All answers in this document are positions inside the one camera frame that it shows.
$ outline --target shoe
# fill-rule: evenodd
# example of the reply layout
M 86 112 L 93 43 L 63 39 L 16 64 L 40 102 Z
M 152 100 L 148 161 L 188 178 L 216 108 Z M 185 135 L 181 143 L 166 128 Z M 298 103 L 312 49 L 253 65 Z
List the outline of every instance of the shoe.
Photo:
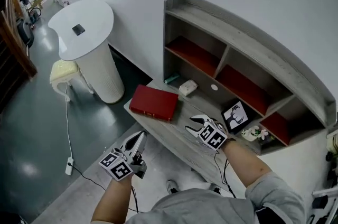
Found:
M 174 180 L 168 180 L 166 186 L 169 194 L 179 192 L 179 186 Z
M 216 193 L 218 193 L 218 194 L 221 194 L 221 189 L 220 189 L 220 187 L 219 187 L 218 185 L 216 185 L 216 184 L 210 184 L 209 189 L 210 189 L 211 191 L 213 191 L 213 192 L 216 192 Z

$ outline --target gray shirt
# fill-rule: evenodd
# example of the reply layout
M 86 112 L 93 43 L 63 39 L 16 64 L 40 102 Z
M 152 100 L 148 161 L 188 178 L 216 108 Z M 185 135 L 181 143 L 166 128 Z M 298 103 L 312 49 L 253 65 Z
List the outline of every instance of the gray shirt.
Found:
M 259 223 L 257 212 L 262 208 L 269 208 L 285 223 L 305 223 L 302 198 L 273 172 L 249 186 L 245 196 L 225 198 L 213 191 L 189 189 L 162 198 L 150 212 L 137 214 L 126 223 Z

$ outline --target black cable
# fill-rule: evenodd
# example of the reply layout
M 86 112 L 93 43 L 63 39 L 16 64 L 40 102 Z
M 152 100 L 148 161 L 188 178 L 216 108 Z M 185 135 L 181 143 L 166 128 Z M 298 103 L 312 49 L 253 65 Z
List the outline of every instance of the black cable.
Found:
M 69 165 L 69 166 L 72 166 L 75 170 L 77 170 L 77 171 L 81 174 L 81 176 L 82 176 L 83 178 L 85 178 L 85 179 L 87 179 L 87 180 L 89 180 L 89 181 L 92 181 L 95 185 L 98 185 L 98 186 L 101 187 L 104 191 L 106 190 L 102 185 L 100 185 L 100 184 L 94 182 L 94 181 L 93 181 L 92 179 L 90 179 L 90 178 L 85 177 L 85 176 L 82 174 L 82 172 L 80 172 L 80 171 L 79 171 L 76 167 L 74 167 L 72 164 L 68 163 L 68 165 Z M 129 208 L 129 207 L 128 207 L 128 209 L 131 210 L 131 211 L 137 212 L 137 213 L 144 213 L 144 212 L 138 211 L 138 204 L 137 204 L 137 198 L 136 198 L 136 190 L 134 189 L 133 186 L 132 186 L 132 192 L 133 192 L 133 196 L 134 196 L 134 199 L 135 199 L 136 210 L 134 210 L 134 209 L 132 209 L 132 208 Z
M 221 169 L 220 169 L 220 167 L 218 166 L 218 163 L 217 163 L 217 161 L 216 161 L 216 155 L 218 155 L 218 154 L 219 154 L 219 152 L 217 151 L 217 152 L 215 153 L 215 156 L 213 157 L 213 159 L 215 160 L 215 163 L 216 163 L 216 165 L 217 165 L 217 167 L 218 167 L 218 170 L 220 171 L 221 181 L 222 181 L 223 184 L 225 184 L 225 185 L 228 187 L 229 192 L 233 195 L 233 197 L 236 198 L 236 195 L 235 195 L 234 192 L 232 191 L 232 189 L 231 189 L 231 187 L 230 187 L 230 185 L 229 185 L 229 183 L 228 183 L 228 181 L 227 181 L 227 178 L 226 178 L 226 168 L 227 168 L 228 165 L 229 165 L 228 159 L 226 160 L 226 163 L 224 164 L 223 176 L 222 176 Z

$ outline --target cable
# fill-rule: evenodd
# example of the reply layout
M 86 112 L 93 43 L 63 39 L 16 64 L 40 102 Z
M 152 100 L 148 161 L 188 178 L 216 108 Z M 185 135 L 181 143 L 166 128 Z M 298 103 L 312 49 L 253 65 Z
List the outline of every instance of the cable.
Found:
M 74 167 L 74 165 L 71 165 L 70 163 L 68 163 L 68 165 L 69 165 L 69 166 L 72 166 L 76 171 L 78 171 L 78 172 L 81 174 L 81 176 L 82 176 L 83 178 L 85 178 L 85 179 L 87 179 L 87 180 L 93 182 L 94 184 L 96 184 L 96 185 L 98 185 L 99 187 L 101 187 L 104 191 L 106 191 L 106 189 L 105 189 L 102 185 L 100 185 L 100 184 L 94 182 L 94 181 L 93 181 L 92 179 L 90 179 L 90 178 L 85 177 L 85 176 L 82 174 L 82 172 L 80 172 L 76 167 Z M 144 212 L 138 211 L 138 204 L 137 204 L 137 198 L 136 198 L 136 190 L 134 189 L 133 186 L 132 186 L 132 192 L 133 192 L 133 196 L 134 196 L 134 199 L 135 199 L 136 210 L 134 210 L 134 209 L 132 209 L 132 208 L 129 208 L 129 207 L 128 207 L 128 209 L 131 210 L 131 211 L 137 212 L 137 213 L 144 213 Z
M 65 83 L 65 94 L 67 94 L 67 88 L 68 88 L 68 82 Z M 65 98 L 65 119 L 67 121 L 67 136 L 68 136 L 68 142 L 69 142 L 69 150 L 70 150 L 70 157 L 73 158 L 73 151 L 72 146 L 70 144 L 70 138 L 69 138 L 69 123 L 68 123 L 68 109 L 67 109 L 67 98 Z
M 218 155 L 218 154 L 219 154 L 219 152 L 217 151 L 217 152 L 215 153 L 215 156 L 214 156 L 213 159 L 215 160 L 215 163 L 216 163 L 216 165 L 217 165 L 217 167 L 218 167 L 218 170 L 220 171 L 222 183 L 225 184 L 225 185 L 228 187 L 229 192 L 233 195 L 234 198 L 236 198 L 236 195 L 235 195 L 234 192 L 232 191 L 232 189 L 231 189 L 231 187 L 230 187 L 230 185 L 229 185 L 229 183 L 228 183 L 228 181 L 227 181 L 227 178 L 226 178 L 226 168 L 227 168 L 228 165 L 229 165 L 229 161 L 228 161 L 228 159 L 227 159 L 227 160 L 226 160 L 226 163 L 224 164 L 223 176 L 222 176 L 221 169 L 220 169 L 220 167 L 218 166 L 218 163 L 217 163 L 217 161 L 216 161 L 216 155 Z

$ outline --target white cable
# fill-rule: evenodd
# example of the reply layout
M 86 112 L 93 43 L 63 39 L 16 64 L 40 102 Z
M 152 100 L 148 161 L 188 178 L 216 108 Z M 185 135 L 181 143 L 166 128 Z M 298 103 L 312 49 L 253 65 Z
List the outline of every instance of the white cable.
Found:
M 68 88 L 68 83 L 65 83 L 65 94 L 67 94 L 67 88 Z M 69 150 L 70 150 L 70 157 L 73 158 L 73 151 L 72 151 L 72 146 L 70 144 L 70 138 L 69 138 L 69 123 L 68 123 L 68 109 L 67 109 L 67 98 L 65 98 L 65 119 L 67 121 L 67 136 L 68 136 L 68 142 L 69 142 Z

